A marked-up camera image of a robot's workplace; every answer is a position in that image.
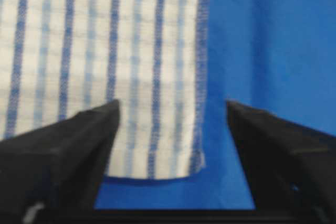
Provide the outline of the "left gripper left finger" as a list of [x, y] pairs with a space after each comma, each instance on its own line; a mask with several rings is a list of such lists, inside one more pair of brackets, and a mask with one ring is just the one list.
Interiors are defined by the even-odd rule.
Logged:
[[1, 141], [1, 223], [30, 210], [92, 210], [120, 123], [113, 100]]

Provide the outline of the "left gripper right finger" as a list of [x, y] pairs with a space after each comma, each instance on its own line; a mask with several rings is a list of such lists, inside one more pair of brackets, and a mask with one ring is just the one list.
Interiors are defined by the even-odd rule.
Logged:
[[226, 116], [256, 210], [335, 223], [335, 136], [233, 100]]

